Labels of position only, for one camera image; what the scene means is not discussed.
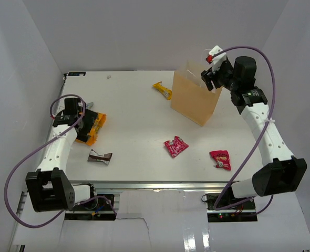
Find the orange yellow snack bag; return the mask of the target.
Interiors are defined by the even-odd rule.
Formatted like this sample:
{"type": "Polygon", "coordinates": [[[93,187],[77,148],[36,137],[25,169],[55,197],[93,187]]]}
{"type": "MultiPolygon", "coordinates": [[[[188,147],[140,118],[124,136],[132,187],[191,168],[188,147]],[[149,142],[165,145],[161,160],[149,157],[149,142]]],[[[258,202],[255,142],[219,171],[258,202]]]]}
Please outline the orange yellow snack bag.
{"type": "Polygon", "coordinates": [[[90,139],[77,139],[76,138],[77,142],[84,143],[88,146],[91,146],[97,141],[98,132],[103,127],[103,125],[105,124],[105,121],[106,121],[106,115],[105,114],[103,114],[103,113],[98,113],[98,114],[99,114],[99,119],[96,121],[95,127],[91,130],[90,134],[92,136],[90,137],[90,139]]]}

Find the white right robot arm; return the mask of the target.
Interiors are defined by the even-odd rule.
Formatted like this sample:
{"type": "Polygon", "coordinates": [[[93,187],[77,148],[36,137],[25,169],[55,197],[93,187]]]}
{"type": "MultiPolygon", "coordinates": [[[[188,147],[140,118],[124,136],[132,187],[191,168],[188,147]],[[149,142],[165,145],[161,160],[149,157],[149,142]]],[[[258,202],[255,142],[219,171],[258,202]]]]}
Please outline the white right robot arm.
{"type": "Polygon", "coordinates": [[[225,205],[237,209],[244,198],[296,191],[307,163],[294,156],[270,118],[272,109],[264,92],[255,85],[255,59],[240,56],[231,64],[226,54],[221,54],[209,55],[206,60],[212,67],[201,73],[202,80],[209,90],[223,87],[230,91],[232,103],[256,140],[263,165],[251,178],[231,184],[231,192],[224,196],[225,205]]]}

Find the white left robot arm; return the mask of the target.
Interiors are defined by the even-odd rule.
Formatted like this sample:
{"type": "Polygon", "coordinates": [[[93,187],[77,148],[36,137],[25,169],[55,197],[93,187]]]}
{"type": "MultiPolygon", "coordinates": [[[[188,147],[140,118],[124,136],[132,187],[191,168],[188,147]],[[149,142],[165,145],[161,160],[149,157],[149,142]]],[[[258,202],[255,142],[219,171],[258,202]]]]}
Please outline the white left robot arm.
{"type": "Polygon", "coordinates": [[[36,212],[71,210],[76,204],[85,209],[97,206],[98,196],[91,184],[73,185],[66,176],[72,144],[93,145],[106,115],[83,108],[79,98],[64,99],[64,107],[53,116],[52,140],[42,162],[26,175],[26,185],[36,212]]]}

